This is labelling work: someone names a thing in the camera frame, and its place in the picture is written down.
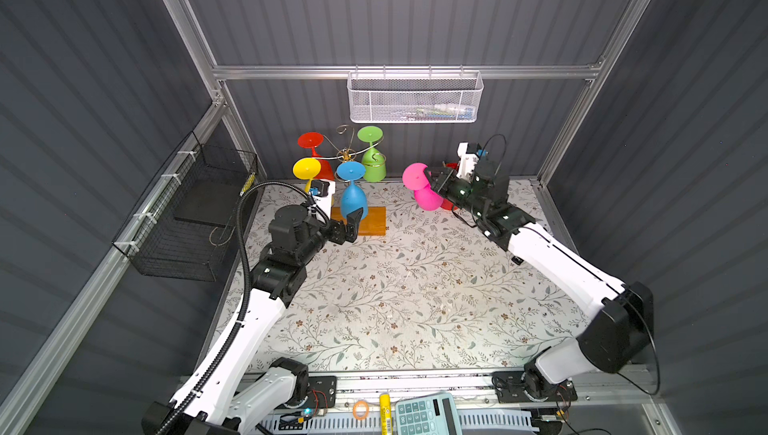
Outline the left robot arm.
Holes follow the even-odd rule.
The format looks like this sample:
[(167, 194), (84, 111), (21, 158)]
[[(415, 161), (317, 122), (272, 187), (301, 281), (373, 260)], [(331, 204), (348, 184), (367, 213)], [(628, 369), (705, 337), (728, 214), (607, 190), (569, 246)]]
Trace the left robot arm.
[(243, 268), (244, 290), (237, 313), (187, 381), (166, 403), (153, 403), (143, 416), (146, 434), (247, 434), (274, 409), (304, 402), (309, 390), (305, 364), (279, 358), (248, 388), (239, 384), (268, 332), (283, 316), (307, 278), (310, 261), (327, 243), (357, 239), (363, 212), (346, 221), (330, 217), (335, 185), (311, 181), (299, 204), (275, 212), (268, 226), (270, 243), (255, 263), (249, 261), (243, 210), (264, 183), (241, 195), (234, 233)]

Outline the pink wine glass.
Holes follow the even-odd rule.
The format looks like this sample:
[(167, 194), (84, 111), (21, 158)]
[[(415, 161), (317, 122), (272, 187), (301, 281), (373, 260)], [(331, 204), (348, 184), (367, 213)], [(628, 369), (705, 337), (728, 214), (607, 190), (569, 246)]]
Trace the pink wine glass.
[(427, 166), (423, 163), (409, 165), (402, 174), (404, 186), (413, 192), (417, 205), (425, 211), (435, 211), (443, 203), (443, 198), (432, 188), (424, 170)]

